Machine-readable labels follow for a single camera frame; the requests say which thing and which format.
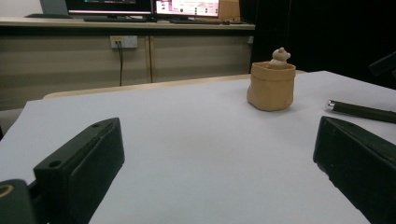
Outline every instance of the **computer screen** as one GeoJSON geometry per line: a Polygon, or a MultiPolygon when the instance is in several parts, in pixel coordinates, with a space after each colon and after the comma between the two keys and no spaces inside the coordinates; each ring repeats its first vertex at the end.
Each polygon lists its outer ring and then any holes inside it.
{"type": "Polygon", "coordinates": [[[219,0],[154,0],[157,17],[219,17],[219,0]]]}
{"type": "Polygon", "coordinates": [[[150,15],[151,0],[65,0],[70,15],[150,15]]]}

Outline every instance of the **power cord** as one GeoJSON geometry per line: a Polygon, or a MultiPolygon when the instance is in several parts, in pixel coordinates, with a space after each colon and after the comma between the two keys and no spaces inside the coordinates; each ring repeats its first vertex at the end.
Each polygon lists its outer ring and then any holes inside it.
{"type": "Polygon", "coordinates": [[[123,55],[122,55],[122,43],[120,41],[116,41],[117,48],[119,49],[120,55],[120,86],[122,86],[122,67],[123,67],[123,55]]]}

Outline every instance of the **brown container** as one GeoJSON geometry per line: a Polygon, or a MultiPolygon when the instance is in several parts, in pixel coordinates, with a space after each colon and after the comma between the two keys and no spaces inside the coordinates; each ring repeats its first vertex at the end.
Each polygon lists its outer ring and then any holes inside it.
{"type": "Polygon", "coordinates": [[[260,110],[286,109],[293,103],[296,67],[288,63],[286,69],[270,69],[268,63],[254,63],[251,66],[247,101],[260,110]]]}

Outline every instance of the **power outlet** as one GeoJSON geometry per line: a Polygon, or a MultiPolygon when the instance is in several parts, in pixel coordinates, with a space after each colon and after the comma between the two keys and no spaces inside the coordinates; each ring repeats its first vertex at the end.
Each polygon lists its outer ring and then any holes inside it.
{"type": "Polygon", "coordinates": [[[137,35],[111,35],[110,44],[111,48],[117,49],[117,41],[121,43],[123,49],[137,48],[137,35]]]}

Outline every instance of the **small figurine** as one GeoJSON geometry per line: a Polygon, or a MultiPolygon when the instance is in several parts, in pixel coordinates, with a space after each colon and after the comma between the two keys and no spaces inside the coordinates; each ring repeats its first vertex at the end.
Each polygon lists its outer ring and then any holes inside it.
{"type": "Polygon", "coordinates": [[[290,54],[284,48],[276,49],[273,53],[273,60],[268,63],[268,68],[271,69],[285,69],[286,60],[290,58],[290,54]]]}

